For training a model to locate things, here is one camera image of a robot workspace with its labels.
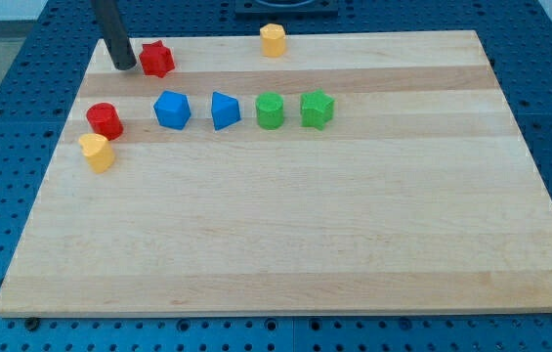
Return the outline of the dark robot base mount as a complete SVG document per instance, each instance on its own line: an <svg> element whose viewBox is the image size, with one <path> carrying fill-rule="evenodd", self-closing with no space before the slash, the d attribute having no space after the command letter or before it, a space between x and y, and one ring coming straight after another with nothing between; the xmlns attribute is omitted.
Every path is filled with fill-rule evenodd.
<svg viewBox="0 0 552 352"><path fill-rule="evenodd" d="M338 0L234 0L237 16L337 15Z"/></svg>

